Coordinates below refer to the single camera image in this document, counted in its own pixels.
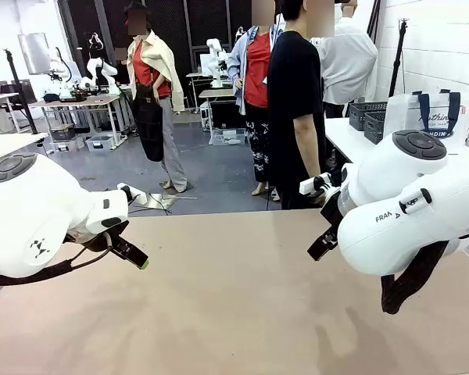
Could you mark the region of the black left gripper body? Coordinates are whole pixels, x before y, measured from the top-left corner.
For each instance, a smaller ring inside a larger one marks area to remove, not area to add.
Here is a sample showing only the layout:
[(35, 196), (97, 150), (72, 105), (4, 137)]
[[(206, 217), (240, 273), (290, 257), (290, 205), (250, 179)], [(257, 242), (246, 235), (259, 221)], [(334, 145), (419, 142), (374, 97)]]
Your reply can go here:
[(104, 230), (100, 234), (80, 234), (78, 237), (74, 233), (66, 234), (64, 237), (65, 243), (82, 244), (88, 250), (93, 252), (104, 252), (110, 248), (112, 252), (118, 254), (127, 254), (129, 251), (129, 244), (121, 237), (121, 234), (127, 228), (128, 220), (118, 223), (117, 225)]

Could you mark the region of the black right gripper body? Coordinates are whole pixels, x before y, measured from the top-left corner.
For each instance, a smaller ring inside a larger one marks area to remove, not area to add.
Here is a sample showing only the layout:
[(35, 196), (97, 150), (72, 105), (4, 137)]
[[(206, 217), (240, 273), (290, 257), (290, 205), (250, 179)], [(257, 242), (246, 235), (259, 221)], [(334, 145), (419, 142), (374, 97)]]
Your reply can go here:
[(342, 214), (340, 213), (338, 206), (338, 197), (340, 190), (334, 193), (327, 193), (324, 205), (320, 211), (321, 215), (331, 224), (331, 228), (328, 232), (333, 235), (337, 234), (338, 226), (342, 221)]

